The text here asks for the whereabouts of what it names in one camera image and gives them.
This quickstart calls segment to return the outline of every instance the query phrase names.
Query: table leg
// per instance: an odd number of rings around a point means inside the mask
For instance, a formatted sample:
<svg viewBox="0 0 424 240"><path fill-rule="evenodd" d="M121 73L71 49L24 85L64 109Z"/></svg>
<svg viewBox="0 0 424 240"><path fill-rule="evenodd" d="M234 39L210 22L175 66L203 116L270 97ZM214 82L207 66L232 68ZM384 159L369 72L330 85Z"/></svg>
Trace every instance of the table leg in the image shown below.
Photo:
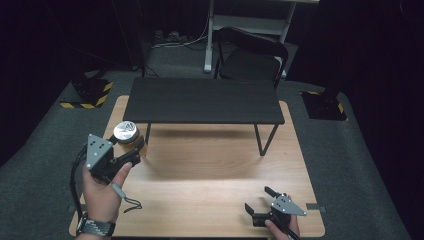
<svg viewBox="0 0 424 240"><path fill-rule="evenodd" d="M258 125L254 124L254 126L255 126L256 140L258 141L259 154L261 156L265 156L266 151L268 150L268 147L271 144L272 138L274 138L275 132L277 131L278 124L275 124L274 127L272 128L271 134L268 137L268 141L266 142L264 149L262 149L262 143L261 143L261 137L259 136Z"/></svg>
<svg viewBox="0 0 424 240"><path fill-rule="evenodd" d="M146 129L146 139L144 139L144 141L146 142L146 144L149 143L149 136L150 136L150 128L152 127L151 123L147 123L147 129Z"/></svg>
<svg viewBox="0 0 424 240"><path fill-rule="evenodd" d="M214 0L210 0L210 3L209 3L208 44L206 45L205 68L204 68L205 73L210 73L212 71L213 8L214 8Z"/></svg>

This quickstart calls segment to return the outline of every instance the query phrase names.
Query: tabletop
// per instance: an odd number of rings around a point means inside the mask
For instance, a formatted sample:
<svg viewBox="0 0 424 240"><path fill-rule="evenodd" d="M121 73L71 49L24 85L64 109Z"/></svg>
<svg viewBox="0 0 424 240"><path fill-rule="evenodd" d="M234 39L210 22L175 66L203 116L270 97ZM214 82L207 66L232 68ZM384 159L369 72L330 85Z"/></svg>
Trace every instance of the tabletop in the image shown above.
<svg viewBox="0 0 424 240"><path fill-rule="evenodd" d="M104 133L108 138L122 121L128 96L118 98ZM147 155L134 166L124 184L127 197L143 209L128 213L122 203L114 236L122 237L270 237L253 227L244 209L270 210L269 186L287 193L307 216L299 216L302 237L321 237L325 228L303 160L287 104L279 102L281 125L266 156L258 156L253 127L242 124L156 124ZM147 124L137 124L140 132ZM261 126L266 135L271 125ZM116 144L115 155L124 149ZM69 232L75 234L77 216Z"/></svg>
<svg viewBox="0 0 424 240"><path fill-rule="evenodd" d="M194 78L136 78L124 120L135 123L284 123L272 82Z"/></svg>

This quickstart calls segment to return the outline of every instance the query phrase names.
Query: black stand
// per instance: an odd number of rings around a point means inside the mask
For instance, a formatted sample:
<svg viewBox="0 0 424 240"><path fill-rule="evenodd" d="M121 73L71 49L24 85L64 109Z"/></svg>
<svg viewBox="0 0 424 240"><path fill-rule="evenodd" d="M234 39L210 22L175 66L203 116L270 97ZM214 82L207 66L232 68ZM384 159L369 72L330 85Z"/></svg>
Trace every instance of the black stand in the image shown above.
<svg viewBox="0 0 424 240"><path fill-rule="evenodd" d="M59 102L64 108L98 108L106 101L112 82L87 78L84 74L72 80L63 91Z"/></svg>
<svg viewBox="0 0 424 240"><path fill-rule="evenodd" d="M336 90L326 89L322 93L301 92L310 119L345 121L342 104L337 100Z"/></svg>

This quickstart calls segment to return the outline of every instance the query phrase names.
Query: person's arm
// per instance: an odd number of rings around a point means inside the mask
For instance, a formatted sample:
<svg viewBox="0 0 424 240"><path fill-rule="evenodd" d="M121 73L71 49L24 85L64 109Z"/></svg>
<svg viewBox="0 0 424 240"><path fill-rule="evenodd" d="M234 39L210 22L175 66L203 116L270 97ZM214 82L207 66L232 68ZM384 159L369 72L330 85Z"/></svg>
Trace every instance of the person's arm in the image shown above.
<svg viewBox="0 0 424 240"><path fill-rule="evenodd" d="M283 233L277 225L275 225L271 220L265 221L265 226L269 229L269 231L274 235L277 240L289 240L287 234Z"/></svg>
<svg viewBox="0 0 424 240"><path fill-rule="evenodd" d="M132 164L126 163L112 180L122 188ZM87 206L88 218L101 223L115 223L119 216L121 197L115 192L112 184L105 184L91 176L88 169L83 166L83 194ZM111 237L102 237L94 234L81 233L78 240L110 240Z"/></svg>

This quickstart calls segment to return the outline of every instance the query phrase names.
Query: black table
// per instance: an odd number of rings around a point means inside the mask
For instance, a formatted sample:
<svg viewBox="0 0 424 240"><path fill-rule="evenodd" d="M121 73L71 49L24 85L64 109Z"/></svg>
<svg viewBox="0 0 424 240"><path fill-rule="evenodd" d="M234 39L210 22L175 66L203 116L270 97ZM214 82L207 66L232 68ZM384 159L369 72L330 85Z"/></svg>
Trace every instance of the black table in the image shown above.
<svg viewBox="0 0 424 240"><path fill-rule="evenodd" d="M136 78L124 121L147 123L253 124L259 153L264 156L283 113L271 82L240 79ZM262 148L258 124L272 124Z"/></svg>

